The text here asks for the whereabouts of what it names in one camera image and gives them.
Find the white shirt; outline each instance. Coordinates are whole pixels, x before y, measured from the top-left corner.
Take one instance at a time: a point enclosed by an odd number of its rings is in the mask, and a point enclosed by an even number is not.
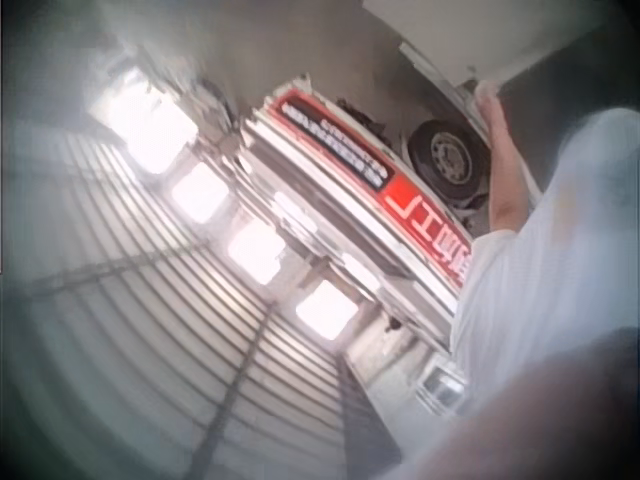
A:
[[[640,114],[595,115],[563,149],[522,230],[474,242],[451,343],[476,395],[552,353],[638,326],[639,162]]]

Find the window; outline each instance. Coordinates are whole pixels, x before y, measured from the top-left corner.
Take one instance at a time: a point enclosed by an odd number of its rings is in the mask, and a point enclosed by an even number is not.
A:
[[[109,126],[142,168],[159,174],[196,137],[198,127],[170,98],[136,76],[137,69],[125,79],[127,87],[111,99]]]
[[[464,385],[441,368],[434,369],[423,386],[431,397],[447,408],[455,407],[464,394]]]
[[[229,194],[229,187],[211,168],[199,163],[171,193],[180,208],[194,221],[205,223]]]
[[[229,245],[229,257],[259,284],[266,285],[280,271],[285,241],[260,220],[252,220]]]
[[[370,292],[375,293],[380,289],[378,278],[348,253],[342,255],[342,261],[347,271],[358,279]]]
[[[296,308],[298,317],[327,340],[333,340],[358,311],[358,306],[324,280]]]
[[[311,220],[311,218],[309,218],[309,216],[284,193],[277,192],[274,196],[274,200],[273,209],[276,212],[276,215],[284,218],[292,218],[309,233],[315,233],[318,230],[318,226],[315,222]]]

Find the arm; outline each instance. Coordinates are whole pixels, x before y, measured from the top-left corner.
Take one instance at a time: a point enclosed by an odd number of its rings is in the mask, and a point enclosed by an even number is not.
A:
[[[489,225],[491,231],[518,232],[529,215],[529,193],[522,173],[522,156],[516,148],[500,100],[488,88],[478,94],[478,107],[489,126],[491,177]]]

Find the truck wheel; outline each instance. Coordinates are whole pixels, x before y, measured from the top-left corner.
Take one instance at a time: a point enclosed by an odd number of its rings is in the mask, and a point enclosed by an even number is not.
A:
[[[449,200],[473,197],[486,172],[486,149],[464,128],[430,120],[409,138],[409,158],[418,176]]]

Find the person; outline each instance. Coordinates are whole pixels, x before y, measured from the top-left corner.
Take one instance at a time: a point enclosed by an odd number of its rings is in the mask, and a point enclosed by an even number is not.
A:
[[[472,244],[451,346],[478,403],[554,353],[638,325],[640,114],[582,121],[529,216],[495,89],[476,99],[491,144],[490,233]]]
[[[519,374],[385,480],[640,478],[638,330]]]

